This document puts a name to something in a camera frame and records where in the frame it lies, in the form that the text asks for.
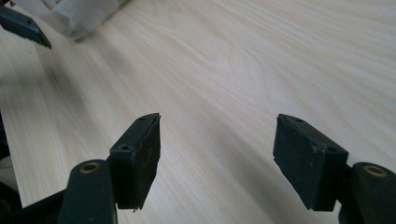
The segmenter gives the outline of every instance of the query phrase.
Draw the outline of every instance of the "wood grain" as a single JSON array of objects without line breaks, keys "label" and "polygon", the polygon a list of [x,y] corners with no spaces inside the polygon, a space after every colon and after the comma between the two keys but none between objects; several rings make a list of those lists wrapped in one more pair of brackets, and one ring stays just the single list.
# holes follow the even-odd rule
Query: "wood grain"
[{"label": "wood grain", "polygon": [[337,223],[306,211],[273,162],[276,116],[305,119],[349,164],[396,171],[395,1],[133,0],[53,49],[0,33],[1,111],[24,205],[66,186],[138,117],[162,157],[120,223]]}]

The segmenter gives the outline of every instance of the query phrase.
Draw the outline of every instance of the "wooden table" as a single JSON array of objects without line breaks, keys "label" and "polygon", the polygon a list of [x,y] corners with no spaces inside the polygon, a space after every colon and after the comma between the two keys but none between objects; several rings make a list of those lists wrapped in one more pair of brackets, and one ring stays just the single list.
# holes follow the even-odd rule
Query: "wooden table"
[{"label": "wooden table", "polygon": [[273,161],[279,113],[396,171],[395,1],[133,0],[53,49],[0,32],[0,101],[24,205],[162,115],[142,211],[120,223],[337,223]]}]

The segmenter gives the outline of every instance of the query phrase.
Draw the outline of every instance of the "metal ring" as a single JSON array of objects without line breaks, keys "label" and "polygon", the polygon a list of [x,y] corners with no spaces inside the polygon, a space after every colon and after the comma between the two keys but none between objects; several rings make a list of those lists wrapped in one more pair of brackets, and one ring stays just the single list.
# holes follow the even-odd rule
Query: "metal ring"
[{"label": "metal ring", "polygon": [[100,164],[98,162],[90,162],[87,163],[79,168],[79,171],[82,172],[83,174],[90,174],[95,172],[97,169],[99,169]]},{"label": "metal ring", "polygon": [[379,177],[386,177],[388,175],[386,171],[384,171],[382,168],[378,166],[366,165],[364,166],[364,170],[370,175],[375,175]]}]

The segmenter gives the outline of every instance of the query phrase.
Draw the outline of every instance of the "light wood surface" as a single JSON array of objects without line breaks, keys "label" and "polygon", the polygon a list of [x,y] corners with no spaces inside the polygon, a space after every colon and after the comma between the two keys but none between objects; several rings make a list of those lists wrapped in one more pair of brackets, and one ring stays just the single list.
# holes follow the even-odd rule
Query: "light wood surface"
[{"label": "light wood surface", "polygon": [[162,115],[142,211],[120,223],[337,223],[273,162],[279,113],[396,171],[396,2],[133,0],[53,49],[0,32],[1,112],[24,205],[138,117]]}]

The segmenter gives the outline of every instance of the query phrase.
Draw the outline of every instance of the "black plastic part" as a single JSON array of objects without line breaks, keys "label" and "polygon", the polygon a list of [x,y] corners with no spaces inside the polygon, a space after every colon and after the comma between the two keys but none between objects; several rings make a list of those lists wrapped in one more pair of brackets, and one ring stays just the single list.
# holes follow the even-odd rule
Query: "black plastic part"
[{"label": "black plastic part", "polygon": [[160,115],[137,119],[110,149],[111,175],[119,209],[141,209],[157,174]]},{"label": "black plastic part", "polygon": [[85,161],[73,168],[58,223],[117,223],[110,168],[106,161]]},{"label": "black plastic part", "polygon": [[353,166],[351,188],[364,223],[396,223],[396,174],[382,166],[359,162]]},{"label": "black plastic part", "polygon": [[59,210],[64,199],[64,190],[37,203],[23,208],[12,215],[12,224],[52,224],[57,223]]},{"label": "black plastic part", "polygon": [[302,119],[280,114],[273,154],[307,209],[333,210],[346,150]]},{"label": "black plastic part", "polygon": [[0,5],[0,25],[7,31],[28,38],[36,43],[52,48],[49,40],[33,21],[32,18],[22,15],[10,8]]}]

